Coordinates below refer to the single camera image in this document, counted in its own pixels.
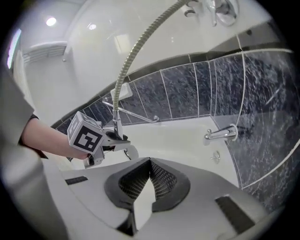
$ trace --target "chrome faucet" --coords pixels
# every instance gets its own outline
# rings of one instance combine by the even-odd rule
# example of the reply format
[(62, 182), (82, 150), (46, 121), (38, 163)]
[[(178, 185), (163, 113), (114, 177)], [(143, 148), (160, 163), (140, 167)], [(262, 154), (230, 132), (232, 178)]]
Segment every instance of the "chrome faucet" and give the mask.
[(204, 136), (204, 145), (207, 146), (211, 141), (221, 139), (224, 141), (236, 140), (238, 136), (238, 129), (234, 124), (225, 127), (216, 132), (212, 132), (210, 129), (207, 130), (207, 134)]
[(213, 27), (217, 25), (217, 19), (225, 26), (235, 23), (239, 11), (236, 0), (205, 0), (205, 3), (211, 13)]

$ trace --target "metal flexible hose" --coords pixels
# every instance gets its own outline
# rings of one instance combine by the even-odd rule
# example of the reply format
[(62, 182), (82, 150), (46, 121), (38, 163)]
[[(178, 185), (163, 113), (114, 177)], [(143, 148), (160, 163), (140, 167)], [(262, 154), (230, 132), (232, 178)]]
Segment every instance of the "metal flexible hose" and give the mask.
[(135, 59), (136, 55), (139, 53), (140, 49), (144, 46), (146, 41), (151, 37), (151, 35), (155, 32), (157, 28), (161, 24), (163, 24), (173, 13), (175, 13), (179, 8), (181, 8), (183, 5), (188, 3), (191, 0), (178, 0), (176, 3), (174, 3), (172, 6), (170, 6), (162, 15), (160, 15), (146, 30), (145, 32), (140, 36), (140, 38), (137, 40), (133, 48), (131, 49), (129, 55), (127, 56), (122, 70), (118, 76), (116, 86), (115, 86), (115, 94), (113, 97), (113, 109), (116, 111), (119, 107), (119, 96), (122, 84), (124, 82), (124, 78), (127, 74), (127, 71), (129, 70), (133, 60)]

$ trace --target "forearm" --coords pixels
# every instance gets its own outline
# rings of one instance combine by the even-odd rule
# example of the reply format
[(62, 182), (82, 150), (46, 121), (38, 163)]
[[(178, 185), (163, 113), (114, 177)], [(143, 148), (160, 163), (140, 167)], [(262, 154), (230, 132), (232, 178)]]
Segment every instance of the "forearm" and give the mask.
[(56, 155), (85, 159), (87, 153), (69, 145), (68, 136), (47, 126), (39, 119), (31, 119), (23, 133), (22, 142), (31, 148)]

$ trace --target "bathtub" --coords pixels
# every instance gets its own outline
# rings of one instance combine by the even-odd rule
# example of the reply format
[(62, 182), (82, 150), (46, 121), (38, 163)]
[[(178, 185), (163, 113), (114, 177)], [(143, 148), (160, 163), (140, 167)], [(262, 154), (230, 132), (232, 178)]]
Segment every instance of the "bathtub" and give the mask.
[[(218, 128), (210, 116), (137, 124), (124, 126), (123, 133), (135, 146), (138, 157), (161, 158), (188, 166), (211, 171), (239, 186), (233, 159), (224, 141), (214, 141), (204, 146), (203, 139), (207, 129), (216, 131)], [(215, 151), (220, 153), (220, 161), (211, 158)], [(123, 151), (108, 152), (101, 165), (103, 167), (128, 161)], [(75, 169), (82, 169), (81, 160), (73, 159)]]

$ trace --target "faucet spout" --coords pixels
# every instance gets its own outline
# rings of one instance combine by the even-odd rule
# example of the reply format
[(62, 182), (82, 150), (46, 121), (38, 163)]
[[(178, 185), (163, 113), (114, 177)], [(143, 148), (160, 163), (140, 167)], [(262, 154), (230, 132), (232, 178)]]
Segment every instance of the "faucet spout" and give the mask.
[(204, 136), (204, 145), (209, 145), (211, 141), (221, 139), (224, 141), (233, 140), (235, 141), (238, 137), (238, 129), (234, 124), (220, 129), (216, 132), (212, 132), (210, 129), (207, 130), (207, 134)]

